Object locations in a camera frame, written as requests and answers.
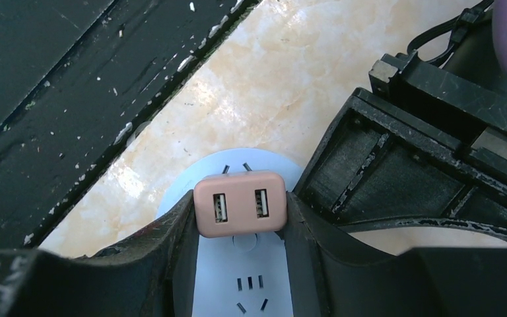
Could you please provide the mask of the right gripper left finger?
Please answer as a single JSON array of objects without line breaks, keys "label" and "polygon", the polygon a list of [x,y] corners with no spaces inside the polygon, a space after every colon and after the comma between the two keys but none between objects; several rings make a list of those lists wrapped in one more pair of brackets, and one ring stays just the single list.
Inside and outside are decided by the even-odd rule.
[{"label": "right gripper left finger", "polygon": [[192,192],[91,257],[0,250],[0,316],[191,316],[199,233]]}]

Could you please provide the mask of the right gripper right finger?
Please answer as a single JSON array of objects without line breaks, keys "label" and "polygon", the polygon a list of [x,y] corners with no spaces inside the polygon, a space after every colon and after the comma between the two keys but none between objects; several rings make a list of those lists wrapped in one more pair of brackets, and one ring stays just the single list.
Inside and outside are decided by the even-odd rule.
[{"label": "right gripper right finger", "polygon": [[287,194],[295,316],[507,316],[507,248],[377,250]]}]

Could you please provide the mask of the round blue socket hub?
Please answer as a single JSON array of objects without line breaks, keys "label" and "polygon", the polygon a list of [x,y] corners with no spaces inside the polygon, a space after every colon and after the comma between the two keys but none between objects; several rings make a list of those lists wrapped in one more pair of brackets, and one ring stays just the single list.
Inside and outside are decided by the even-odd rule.
[{"label": "round blue socket hub", "polygon": [[[270,170],[292,190],[302,169],[290,159],[254,148],[236,148],[208,155],[184,170],[165,191],[157,216],[168,212],[206,176]],[[292,316],[284,241],[273,232],[199,238],[193,316]]]}]

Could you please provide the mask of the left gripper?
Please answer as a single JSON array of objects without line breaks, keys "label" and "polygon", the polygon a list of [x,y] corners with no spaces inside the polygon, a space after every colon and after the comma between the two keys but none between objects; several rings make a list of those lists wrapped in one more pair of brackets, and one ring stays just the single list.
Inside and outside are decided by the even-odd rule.
[{"label": "left gripper", "polygon": [[375,62],[295,194],[339,226],[507,226],[507,160],[467,146],[507,137],[492,14],[481,1]]}]

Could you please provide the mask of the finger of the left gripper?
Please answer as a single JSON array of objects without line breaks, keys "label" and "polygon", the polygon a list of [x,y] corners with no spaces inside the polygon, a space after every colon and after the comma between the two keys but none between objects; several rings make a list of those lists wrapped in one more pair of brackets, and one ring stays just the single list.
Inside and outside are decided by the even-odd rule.
[{"label": "finger of the left gripper", "polygon": [[456,229],[469,232],[476,232],[491,236],[507,242],[507,228],[480,223],[477,221],[451,218],[430,218],[430,217],[398,217],[392,219],[374,219],[366,221],[356,221],[353,223],[336,222],[336,226],[345,232],[364,232],[382,229],[398,228],[438,228],[438,229]]}]

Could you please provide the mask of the pink adapter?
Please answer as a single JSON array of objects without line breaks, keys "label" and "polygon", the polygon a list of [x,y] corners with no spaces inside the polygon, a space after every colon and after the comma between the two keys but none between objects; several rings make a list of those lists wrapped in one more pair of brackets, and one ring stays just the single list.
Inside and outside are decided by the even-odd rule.
[{"label": "pink adapter", "polygon": [[208,176],[195,185],[193,202],[205,238],[275,232],[287,223],[285,181],[268,170]]}]

